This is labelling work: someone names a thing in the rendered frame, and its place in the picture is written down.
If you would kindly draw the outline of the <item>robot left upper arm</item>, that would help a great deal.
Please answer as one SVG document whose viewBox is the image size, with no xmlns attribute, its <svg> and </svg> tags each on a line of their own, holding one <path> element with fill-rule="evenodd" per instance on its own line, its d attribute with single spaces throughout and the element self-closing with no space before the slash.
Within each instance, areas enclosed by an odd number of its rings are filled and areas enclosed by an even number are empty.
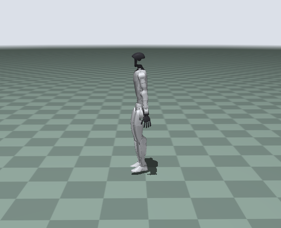
<svg viewBox="0 0 281 228">
<path fill-rule="evenodd" d="M 142 91 L 140 92 L 140 96 L 142 97 L 142 92 L 146 91 L 147 92 L 147 86 L 146 86 L 146 76 L 144 72 L 139 72 L 138 75 L 138 80 L 140 83 L 140 87 L 142 88 Z"/>
</svg>

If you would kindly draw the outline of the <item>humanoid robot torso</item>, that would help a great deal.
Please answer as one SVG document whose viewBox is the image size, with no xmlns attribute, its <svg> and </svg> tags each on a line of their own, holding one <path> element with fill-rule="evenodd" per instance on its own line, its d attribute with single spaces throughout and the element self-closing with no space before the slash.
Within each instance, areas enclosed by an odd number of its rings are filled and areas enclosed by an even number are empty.
<svg viewBox="0 0 281 228">
<path fill-rule="evenodd" d="M 136 69 L 137 70 L 137 69 Z M 137 71 L 134 71 L 134 75 L 133 75 L 133 82 L 134 82 L 134 86 L 135 86 L 135 92 L 136 92 L 136 96 L 138 97 L 137 98 L 137 103 L 135 105 L 135 111 L 136 110 L 139 110 L 139 108 L 143 108 L 143 104 L 142 104 L 142 97 L 140 96 L 140 92 L 142 91 L 142 88 L 140 87 L 140 83 L 139 83 L 139 80 L 138 80 L 138 73 L 139 72 L 144 72 L 145 73 L 145 76 L 146 76 L 146 86 L 147 86 L 147 73 L 146 73 L 146 70 L 140 70 L 140 68 L 138 68 Z"/>
</svg>

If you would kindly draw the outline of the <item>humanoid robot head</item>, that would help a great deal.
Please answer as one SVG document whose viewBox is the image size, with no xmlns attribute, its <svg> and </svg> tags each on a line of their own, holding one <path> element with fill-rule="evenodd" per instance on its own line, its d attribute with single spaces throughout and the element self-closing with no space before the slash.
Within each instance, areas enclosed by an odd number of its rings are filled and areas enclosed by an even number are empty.
<svg viewBox="0 0 281 228">
<path fill-rule="evenodd" d="M 140 53 L 140 52 L 137 52 L 137 53 L 134 53 L 132 55 L 132 57 L 135 59 L 135 67 L 137 67 L 137 70 L 138 68 L 140 68 L 140 70 L 144 70 L 144 68 L 142 67 L 142 65 L 138 65 L 137 64 L 137 61 L 141 61 L 141 59 L 145 58 L 144 54 L 143 53 Z M 136 70 L 136 71 L 137 71 Z"/>
</svg>

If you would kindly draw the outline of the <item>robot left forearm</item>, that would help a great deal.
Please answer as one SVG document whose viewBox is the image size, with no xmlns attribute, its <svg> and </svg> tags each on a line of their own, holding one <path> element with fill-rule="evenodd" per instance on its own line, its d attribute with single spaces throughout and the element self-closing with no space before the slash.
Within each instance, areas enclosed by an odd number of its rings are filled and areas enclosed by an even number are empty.
<svg viewBox="0 0 281 228">
<path fill-rule="evenodd" d="M 142 104 L 143 104 L 143 110 L 145 114 L 148 114 L 148 95 L 146 91 L 142 92 Z"/>
</svg>

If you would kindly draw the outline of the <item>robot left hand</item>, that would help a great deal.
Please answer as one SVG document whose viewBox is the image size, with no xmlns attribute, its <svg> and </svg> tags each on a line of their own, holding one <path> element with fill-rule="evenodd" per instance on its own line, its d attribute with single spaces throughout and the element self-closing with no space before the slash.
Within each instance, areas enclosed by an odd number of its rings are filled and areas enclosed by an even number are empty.
<svg viewBox="0 0 281 228">
<path fill-rule="evenodd" d="M 144 110 L 143 110 L 143 115 L 144 115 L 144 117 L 143 117 L 143 120 L 141 121 L 141 124 L 142 124 L 143 121 L 144 121 L 144 127 L 145 127 L 145 123 L 146 123 L 146 128 L 147 128 L 147 126 L 148 126 L 148 127 L 151 126 L 150 117 L 148 116 L 149 113 L 148 113 L 148 114 L 145 114 L 145 113 L 144 113 Z M 147 124 L 147 123 L 148 123 L 148 124 Z M 150 124 L 149 124 L 149 123 L 150 123 Z"/>
</svg>

